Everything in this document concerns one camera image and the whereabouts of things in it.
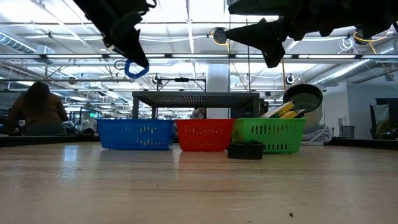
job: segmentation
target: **white column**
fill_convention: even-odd
[[[207,92],[229,92],[228,64],[210,64],[206,79]],[[207,108],[207,118],[228,119],[229,108]]]

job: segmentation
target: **blue basket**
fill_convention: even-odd
[[[168,150],[174,142],[173,121],[156,119],[99,119],[105,149]]]

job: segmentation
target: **green basket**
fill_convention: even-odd
[[[299,152],[305,119],[237,119],[232,131],[233,142],[264,143],[264,153]]]

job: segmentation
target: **plastic basket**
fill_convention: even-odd
[[[168,150],[174,142],[173,121],[99,119],[101,145],[106,149]]]
[[[238,119],[234,123],[233,142],[258,141],[264,153],[299,152],[305,119]]]
[[[224,151],[231,144],[234,119],[176,120],[184,151]]]

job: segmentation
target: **black rack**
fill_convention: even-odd
[[[152,119],[157,118],[157,109],[166,108],[243,108],[251,105],[253,116],[258,118],[259,93],[215,93],[186,91],[134,91],[132,117],[138,118],[139,102],[152,107]]]

